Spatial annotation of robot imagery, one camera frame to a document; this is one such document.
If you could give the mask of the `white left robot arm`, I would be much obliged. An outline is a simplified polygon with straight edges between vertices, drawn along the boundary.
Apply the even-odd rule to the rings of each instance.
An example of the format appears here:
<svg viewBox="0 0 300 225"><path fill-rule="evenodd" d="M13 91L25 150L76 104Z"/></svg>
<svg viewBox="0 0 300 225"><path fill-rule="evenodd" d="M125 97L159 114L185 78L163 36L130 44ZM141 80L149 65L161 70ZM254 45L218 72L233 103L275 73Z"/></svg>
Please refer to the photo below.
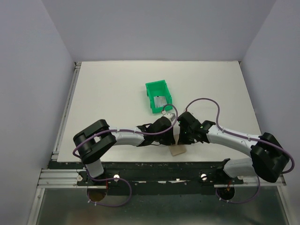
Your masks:
<svg viewBox="0 0 300 225"><path fill-rule="evenodd" d="M78 151L76 157L88 170L88 180L99 185L104 179L104 168L100 158L114 145L149 146L154 142L161 145L174 145L173 126L176 116L167 113L154 123L144 124L131 129L116 129L101 119L88 126L73 137Z"/></svg>

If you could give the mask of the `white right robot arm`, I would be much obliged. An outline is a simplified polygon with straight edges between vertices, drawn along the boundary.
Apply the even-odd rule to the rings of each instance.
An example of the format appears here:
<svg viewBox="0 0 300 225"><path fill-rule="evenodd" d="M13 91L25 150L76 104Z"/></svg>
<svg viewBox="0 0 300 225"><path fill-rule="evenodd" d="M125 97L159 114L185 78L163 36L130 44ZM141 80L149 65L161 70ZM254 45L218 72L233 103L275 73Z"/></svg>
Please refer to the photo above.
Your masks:
<svg viewBox="0 0 300 225"><path fill-rule="evenodd" d="M215 122L199 122L191 113L184 112L178 117L180 135L178 144L195 142L213 143L226 146L246 155L243 159L225 159L216 169L216 179L225 184L238 176L258 176L274 183L282 174L290 158L281 150L277 139L269 133L246 135L223 131Z"/></svg>

